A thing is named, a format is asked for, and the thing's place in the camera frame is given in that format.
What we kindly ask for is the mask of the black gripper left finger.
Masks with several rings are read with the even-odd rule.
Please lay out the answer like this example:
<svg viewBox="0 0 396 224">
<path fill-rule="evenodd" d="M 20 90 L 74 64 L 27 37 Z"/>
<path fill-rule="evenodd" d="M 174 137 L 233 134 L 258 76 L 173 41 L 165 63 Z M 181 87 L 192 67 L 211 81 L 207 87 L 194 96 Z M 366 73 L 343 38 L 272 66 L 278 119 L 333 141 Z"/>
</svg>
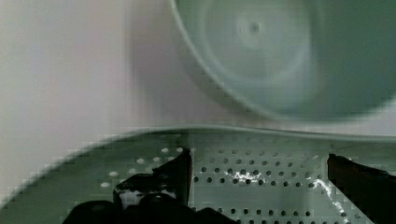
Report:
<svg viewBox="0 0 396 224">
<path fill-rule="evenodd" d="M 150 194 L 161 193 L 186 205 L 191 190 L 192 157 L 188 148 L 178 156 L 152 170 L 135 174 L 113 189 L 113 203 L 120 209 L 138 206 Z"/>
</svg>

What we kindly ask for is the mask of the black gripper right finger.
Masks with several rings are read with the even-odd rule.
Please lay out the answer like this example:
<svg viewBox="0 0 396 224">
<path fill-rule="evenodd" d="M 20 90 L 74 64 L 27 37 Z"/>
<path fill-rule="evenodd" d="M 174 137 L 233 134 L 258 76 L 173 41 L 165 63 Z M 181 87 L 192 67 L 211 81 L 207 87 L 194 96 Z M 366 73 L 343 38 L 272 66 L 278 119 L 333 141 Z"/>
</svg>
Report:
<svg viewBox="0 0 396 224">
<path fill-rule="evenodd" d="M 335 154 L 327 165 L 329 180 L 374 224 L 395 224 L 394 175 Z"/>
</svg>

